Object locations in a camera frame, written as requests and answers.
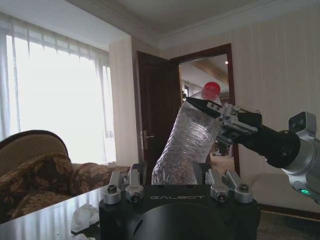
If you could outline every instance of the wooden door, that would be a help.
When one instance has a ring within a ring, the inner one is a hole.
[[[182,104],[179,66],[176,62],[137,52],[137,81],[141,110],[146,183],[163,152]]]

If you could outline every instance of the screw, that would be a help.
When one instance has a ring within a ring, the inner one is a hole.
[[[224,192],[219,192],[216,195],[216,199],[220,203],[224,203],[227,200],[227,195]]]
[[[132,193],[132,195],[130,196],[130,202],[132,203],[137,203],[140,201],[140,195],[137,192]]]
[[[245,183],[240,183],[238,187],[239,190],[242,192],[247,192],[249,190],[249,186]]]
[[[108,188],[107,188],[107,191],[109,194],[115,194],[117,192],[117,186],[116,185],[109,185]]]

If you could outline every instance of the glossy table surface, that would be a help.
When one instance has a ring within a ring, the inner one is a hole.
[[[72,240],[70,227],[74,211],[86,203],[98,207],[103,190],[101,187],[3,223],[0,240]],[[93,227],[86,235],[99,240],[99,228]]]

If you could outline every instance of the metal clamp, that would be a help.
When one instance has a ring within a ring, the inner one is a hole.
[[[144,187],[139,183],[139,173],[137,169],[130,170],[129,186],[125,188],[126,199],[131,203],[137,203],[144,197]]]
[[[234,144],[234,137],[240,135],[251,135],[258,131],[257,127],[250,126],[238,120],[239,113],[259,113],[259,111],[248,111],[239,105],[225,104],[220,106],[215,102],[208,102],[206,105],[207,108],[219,113],[217,117],[218,122],[220,122],[224,127],[221,129],[221,132],[217,136],[216,140],[220,143],[223,143],[227,146]]]
[[[221,176],[217,169],[210,168],[206,172],[206,182],[211,185],[210,195],[220,203],[228,200],[229,188],[222,182]]]
[[[112,172],[109,185],[107,185],[103,192],[103,201],[105,204],[117,204],[121,201],[121,190],[119,188],[122,181],[121,173],[119,171]]]
[[[249,204],[253,201],[252,191],[247,184],[242,183],[235,171],[226,171],[225,175],[222,175],[222,181],[234,190],[234,199],[237,202]]]

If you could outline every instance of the carpet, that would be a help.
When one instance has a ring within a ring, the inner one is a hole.
[[[320,240],[320,222],[262,212],[257,240]]]

